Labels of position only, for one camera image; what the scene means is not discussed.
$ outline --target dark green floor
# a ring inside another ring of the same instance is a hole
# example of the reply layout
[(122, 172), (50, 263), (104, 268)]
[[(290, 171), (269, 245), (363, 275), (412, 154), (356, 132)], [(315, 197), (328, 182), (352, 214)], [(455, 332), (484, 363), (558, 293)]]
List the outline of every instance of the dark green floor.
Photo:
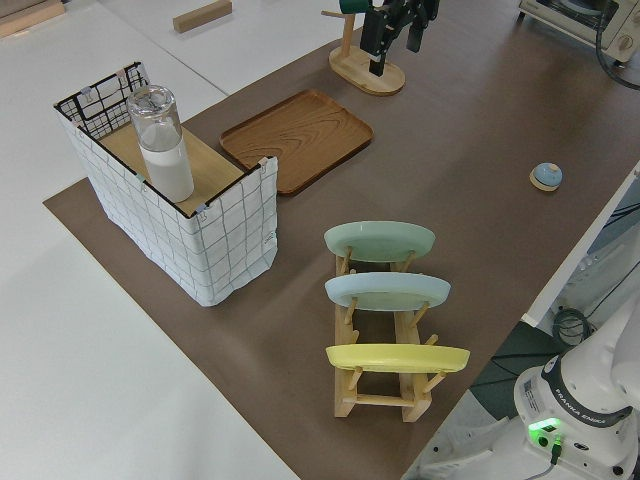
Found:
[(494, 418), (513, 418), (518, 415), (513, 402), (513, 386), (517, 375), (527, 368), (546, 363), (565, 348), (543, 331), (519, 322), (492, 362), (478, 376), (471, 392)]

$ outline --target blue round object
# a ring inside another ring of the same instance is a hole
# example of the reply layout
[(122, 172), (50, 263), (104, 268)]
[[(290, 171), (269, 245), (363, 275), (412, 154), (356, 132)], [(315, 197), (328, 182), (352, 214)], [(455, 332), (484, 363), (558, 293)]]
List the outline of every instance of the blue round object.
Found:
[(562, 182), (562, 170), (555, 163), (541, 163), (533, 169), (530, 177), (536, 187), (552, 191)]

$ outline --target wooden board inside basket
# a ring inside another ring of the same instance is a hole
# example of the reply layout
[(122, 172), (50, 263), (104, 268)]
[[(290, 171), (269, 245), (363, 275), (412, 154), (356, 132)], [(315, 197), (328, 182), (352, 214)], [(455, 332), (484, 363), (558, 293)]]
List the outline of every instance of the wooden board inside basket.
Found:
[(220, 145), (240, 164), (278, 158), (278, 193), (295, 195), (369, 145), (369, 125), (328, 95), (309, 89), (223, 132)]
[[(176, 203), (176, 206), (191, 215), (198, 206), (227, 188), (244, 172), (184, 127), (182, 135), (189, 153), (195, 189), (189, 198)], [(151, 183), (133, 125), (128, 124), (110, 133), (100, 143)]]

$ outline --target cable connector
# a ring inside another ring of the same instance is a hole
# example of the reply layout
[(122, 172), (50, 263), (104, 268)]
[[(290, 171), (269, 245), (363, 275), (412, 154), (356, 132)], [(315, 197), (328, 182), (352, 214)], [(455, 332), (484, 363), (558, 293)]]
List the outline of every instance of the cable connector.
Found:
[(553, 442), (553, 446), (551, 447), (551, 465), (558, 464), (558, 458), (562, 454), (562, 437), (558, 435), (556, 440)]

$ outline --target light blue plate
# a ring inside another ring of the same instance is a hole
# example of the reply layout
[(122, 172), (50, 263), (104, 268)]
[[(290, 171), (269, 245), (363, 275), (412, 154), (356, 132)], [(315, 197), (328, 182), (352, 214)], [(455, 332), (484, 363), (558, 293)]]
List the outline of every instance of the light blue plate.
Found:
[(411, 251), (415, 258), (426, 255), (436, 236), (427, 228), (412, 223), (369, 221), (345, 223), (324, 234), (329, 250), (360, 262), (403, 262)]
[(332, 278), (324, 284), (333, 303), (343, 307), (358, 299), (358, 310), (405, 312), (419, 310), (425, 302), (437, 307), (449, 296), (451, 285), (416, 273), (354, 273)]

